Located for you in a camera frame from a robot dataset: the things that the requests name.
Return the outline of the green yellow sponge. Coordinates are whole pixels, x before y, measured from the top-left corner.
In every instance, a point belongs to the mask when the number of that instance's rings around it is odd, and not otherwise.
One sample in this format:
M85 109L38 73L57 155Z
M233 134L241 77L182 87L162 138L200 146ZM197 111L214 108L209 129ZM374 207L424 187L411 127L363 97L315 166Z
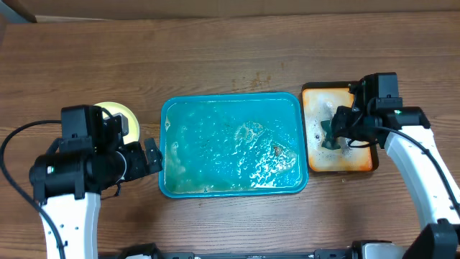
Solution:
M321 121L321 127L324 131L324 140L321 144L322 147L328 150L338 150L341 148L340 144L338 143L337 139L334 138L334 134L331 128L331 121L324 120Z

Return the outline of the yellow plate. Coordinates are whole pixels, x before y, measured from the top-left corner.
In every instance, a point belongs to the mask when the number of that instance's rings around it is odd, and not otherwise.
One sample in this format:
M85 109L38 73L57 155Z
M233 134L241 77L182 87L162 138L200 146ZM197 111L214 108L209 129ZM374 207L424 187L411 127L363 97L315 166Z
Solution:
M129 144L131 142L138 142L140 139L140 126L137 118L134 113L124 106L123 104L105 101L97 103L96 106L105 108L109 111L111 115L118 116L121 115L121 126L122 126L122 135L124 144Z

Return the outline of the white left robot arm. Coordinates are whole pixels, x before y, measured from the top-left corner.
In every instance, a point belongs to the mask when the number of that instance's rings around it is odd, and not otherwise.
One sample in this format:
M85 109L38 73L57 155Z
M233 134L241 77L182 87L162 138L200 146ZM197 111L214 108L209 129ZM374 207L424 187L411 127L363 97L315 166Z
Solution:
M29 171L49 258L97 258L97 226L102 191L162 170L155 140L105 145L57 138Z

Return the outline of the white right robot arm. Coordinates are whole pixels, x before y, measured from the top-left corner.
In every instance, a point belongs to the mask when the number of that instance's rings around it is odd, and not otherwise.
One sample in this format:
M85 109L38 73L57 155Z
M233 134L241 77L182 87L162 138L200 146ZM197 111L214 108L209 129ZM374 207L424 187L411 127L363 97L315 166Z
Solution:
M431 124L417 106L394 94L352 86L351 107L331 120L333 137L379 145L399 170L415 204L421 232L404 258L456 258L459 247L459 187L441 158Z

